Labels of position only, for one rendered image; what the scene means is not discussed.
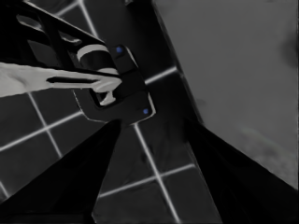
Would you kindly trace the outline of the dark robot body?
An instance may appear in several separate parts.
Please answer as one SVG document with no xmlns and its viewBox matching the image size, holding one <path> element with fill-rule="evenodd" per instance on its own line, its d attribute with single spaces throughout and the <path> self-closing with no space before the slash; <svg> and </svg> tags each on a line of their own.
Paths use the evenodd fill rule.
<svg viewBox="0 0 299 224">
<path fill-rule="evenodd" d="M 28 0 L 0 0 L 0 97 L 69 89 L 81 114 L 135 125 L 155 114 L 131 51 Z"/>
</svg>

